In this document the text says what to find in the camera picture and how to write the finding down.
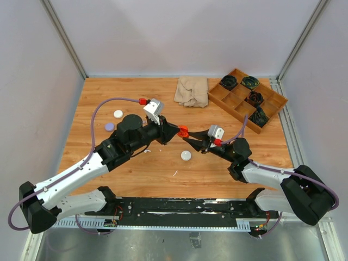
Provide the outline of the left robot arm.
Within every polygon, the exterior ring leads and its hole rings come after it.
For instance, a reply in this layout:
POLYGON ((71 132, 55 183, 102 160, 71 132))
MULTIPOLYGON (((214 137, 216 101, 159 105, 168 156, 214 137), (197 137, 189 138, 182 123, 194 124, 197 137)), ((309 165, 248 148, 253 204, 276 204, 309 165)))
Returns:
POLYGON ((85 158, 60 174, 38 184, 27 181, 19 187, 19 204, 29 230, 33 234, 44 232, 58 220, 83 212, 101 211, 110 215, 116 210, 112 191, 105 187, 89 194, 70 196, 70 192, 88 181, 106 174, 133 157, 134 152, 153 141, 166 145, 179 127, 130 114, 117 124, 111 136, 94 147, 85 158))

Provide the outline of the white earbud charging case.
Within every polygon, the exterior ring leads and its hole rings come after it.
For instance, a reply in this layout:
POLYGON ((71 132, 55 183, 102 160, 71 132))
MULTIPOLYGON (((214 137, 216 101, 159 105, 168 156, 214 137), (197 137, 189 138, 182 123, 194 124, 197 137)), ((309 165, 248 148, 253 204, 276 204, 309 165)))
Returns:
POLYGON ((183 151, 183 152, 181 153, 181 159, 182 159, 183 161, 189 161, 191 158, 192 158, 192 154, 191 154, 190 151, 183 151))

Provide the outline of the orange round case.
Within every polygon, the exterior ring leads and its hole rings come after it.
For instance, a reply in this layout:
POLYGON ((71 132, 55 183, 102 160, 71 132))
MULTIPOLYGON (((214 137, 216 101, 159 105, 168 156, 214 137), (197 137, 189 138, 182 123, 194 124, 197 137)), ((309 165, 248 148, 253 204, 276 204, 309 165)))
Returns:
POLYGON ((190 136, 187 126, 178 126, 178 128, 179 128, 179 132, 177 133, 177 135, 180 138, 188 138, 190 136))

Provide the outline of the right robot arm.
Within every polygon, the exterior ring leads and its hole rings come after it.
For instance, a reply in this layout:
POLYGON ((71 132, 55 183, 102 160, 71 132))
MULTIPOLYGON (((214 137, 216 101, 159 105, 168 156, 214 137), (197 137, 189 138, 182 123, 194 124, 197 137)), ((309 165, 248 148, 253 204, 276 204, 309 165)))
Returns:
POLYGON ((212 153, 230 162, 228 171, 234 180, 263 185, 246 204, 250 216, 257 218, 270 210, 287 212, 314 226, 338 206, 337 194, 310 167, 283 169, 260 164, 250 159, 252 152, 245 138, 221 141, 222 132, 222 129, 188 132, 181 137, 196 151, 212 153))

